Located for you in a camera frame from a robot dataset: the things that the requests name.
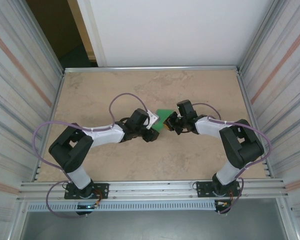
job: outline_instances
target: marble-patterned floor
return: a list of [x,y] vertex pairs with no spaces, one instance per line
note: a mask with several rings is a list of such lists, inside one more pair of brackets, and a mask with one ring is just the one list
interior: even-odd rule
[[[55,120],[97,127],[111,123],[108,107],[120,93],[138,95],[153,112],[177,109],[176,103],[209,103],[223,120],[249,119],[233,70],[72,72],[65,76]],[[117,120],[142,108],[132,96],[120,97],[112,107]],[[213,115],[205,106],[197,113]],[[53,125],[44,158],[55,163],[48,153],[50,144],[65,129]],[[226,162],[220,139],[193,133],[177,135],[165,128],[158,139],[146,143],[136,138],[92,148],[83,165],[94,181],[160,181],[210,179]],[[265,178],[261,163],[245,171],[244,178]],[[39,182],[61,181],[58,169],[42,164]]]

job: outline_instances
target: vent grille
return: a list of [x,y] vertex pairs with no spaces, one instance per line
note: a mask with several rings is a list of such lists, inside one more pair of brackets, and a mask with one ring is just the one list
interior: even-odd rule
[[[81,202],[80,205],[92,205]],[[173,201],[104,201],[96,209],[78,209],[78,202],[52,202],[50,208],[56,212],[75,211],[162,211],[162,210],[216,210],[214,200],[173,200]],[[28,212],[48,212],[45,202],[33,202]]]

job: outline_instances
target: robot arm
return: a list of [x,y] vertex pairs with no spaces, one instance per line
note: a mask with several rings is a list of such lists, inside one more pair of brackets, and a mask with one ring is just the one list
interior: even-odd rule
[[78,188],[78,194],[82,198],[88,198],[93,182],[83,168],[83,161],[90,148],[108,143],[123,143],[137,137],[152,142],[159,135],[152,128],[158,120],[159,117],[149,110],[145,112],[138,108],[130,117],[116,121],[112,127],[93,127],[91,131],[67,127],[48,151]]
[[[223,195],[236,180],[237,174],[248,164],[264,153],[264,148],[254,131],[235,125],[225,125],[209,121],[206,115],[197,115],[192,103],[184,100],[177,103],[179,114],[173,112],[165,121],[170,131],[181,133],[193,132],[221,138],[227,162],[212,177],[212,185],[217,195]],[[249,125],[241,119],[237,123]]]

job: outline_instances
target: green object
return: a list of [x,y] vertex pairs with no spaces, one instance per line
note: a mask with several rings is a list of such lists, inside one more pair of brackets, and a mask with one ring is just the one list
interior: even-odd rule
[[171,109],[158,109],[155,114],[160,117],[160,120],[152,126],[153,129],[157,130],[159,133],[164,127],[164,121],[172,114],[174,110]]

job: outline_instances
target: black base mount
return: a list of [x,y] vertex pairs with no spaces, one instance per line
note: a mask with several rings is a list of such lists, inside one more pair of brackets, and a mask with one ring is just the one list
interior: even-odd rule
[[197,181],[196,182],[196,193],[198,198],[212,198],[212,197],[230,197],[232,192],[233,197],[237,197],[240,192],[240,185],[238,181],[234,181],[222,195],[218,195],[215,191],[212,181]]
[[100,199],[95,193],[95,190],[99,190],[102,194],[102,199],[107,199],[109,194],[109,183],[91,183],[92,191],[87,197],[82,197],[81,190],[72,183],[68,183],[65,187],[64,199]]

